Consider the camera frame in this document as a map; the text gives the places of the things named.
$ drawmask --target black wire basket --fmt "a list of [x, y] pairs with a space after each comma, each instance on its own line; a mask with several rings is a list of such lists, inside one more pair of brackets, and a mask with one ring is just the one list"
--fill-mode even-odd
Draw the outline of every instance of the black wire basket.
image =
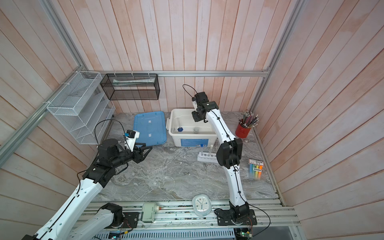
[[107, 73], [100, 83], [109, 100], [158, 100], [157, 74]]

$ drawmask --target red pencil cup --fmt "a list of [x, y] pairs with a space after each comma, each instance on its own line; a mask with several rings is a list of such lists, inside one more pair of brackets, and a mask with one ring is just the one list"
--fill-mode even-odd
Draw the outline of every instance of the red pencil cup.
[[248, 136], [249, 131], [251, 131], [251, 128], [244, 128], [240, 124], [238, 124], [235, 134], [239, 138], [246, 138]]

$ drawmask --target bunch of pencils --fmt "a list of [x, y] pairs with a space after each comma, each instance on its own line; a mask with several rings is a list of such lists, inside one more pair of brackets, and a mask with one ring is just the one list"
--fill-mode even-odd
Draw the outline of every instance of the bunch of pencils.
[[243, 118], [239, 118], [239, 124], [243, 128], [251, 128], [257, 125], [257, 122], [259, 121], [259, 118], [256, 115], [255, 117], [253, 116], [253, 113], [246, 110], [243, 111]]

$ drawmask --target wall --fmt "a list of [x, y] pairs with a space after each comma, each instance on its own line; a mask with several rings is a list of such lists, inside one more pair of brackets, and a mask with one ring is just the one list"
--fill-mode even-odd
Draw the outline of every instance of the wall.
[[[90, 70], [263, 70], [296, 0], [52, 0]], [[224, 111], [250, 108], [262, 78], [159, 78], [159, 100], [117, 112], [192, 108], [182, 85]]]
[[[0, 144], [77, 66], [38, 0], [0, 1]], [[93, 153], [48, 115], [0, 169], [2, 239], [45, 224]]]
[[308, 1], [257, 106], [308, 239], [384, 238], [383, 12], [382, 0]]

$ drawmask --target clock face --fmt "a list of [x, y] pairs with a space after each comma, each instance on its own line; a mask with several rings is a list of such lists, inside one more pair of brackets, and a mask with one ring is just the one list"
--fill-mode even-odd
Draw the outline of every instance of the clock face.
[[208, 215], [211, 210], [211, 201], [205, 194], [199, 194], [192, 199], [193, 208], [197, 216], [203, 217]]

